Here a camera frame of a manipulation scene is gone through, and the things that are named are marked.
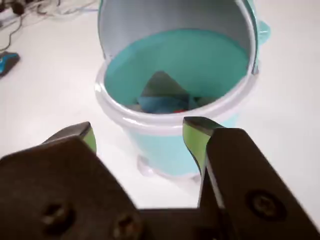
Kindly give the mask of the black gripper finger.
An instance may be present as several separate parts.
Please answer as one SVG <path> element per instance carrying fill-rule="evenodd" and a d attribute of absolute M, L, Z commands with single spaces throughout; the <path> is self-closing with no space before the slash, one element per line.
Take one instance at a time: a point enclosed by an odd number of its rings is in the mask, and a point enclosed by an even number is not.
<path fill-rule="evenodd" d="M 185 117 L 183 127 L 209 137 L 205 172 L 230 239 L 319 239 L 314 223 L 243 129 L 201 116 Z"/>
<path fill-rule="evenodd" d="M 139 240 L 144 225 L 96 155 L 92 126 L 65 127 L 0 161 L 3 240 Z"/>

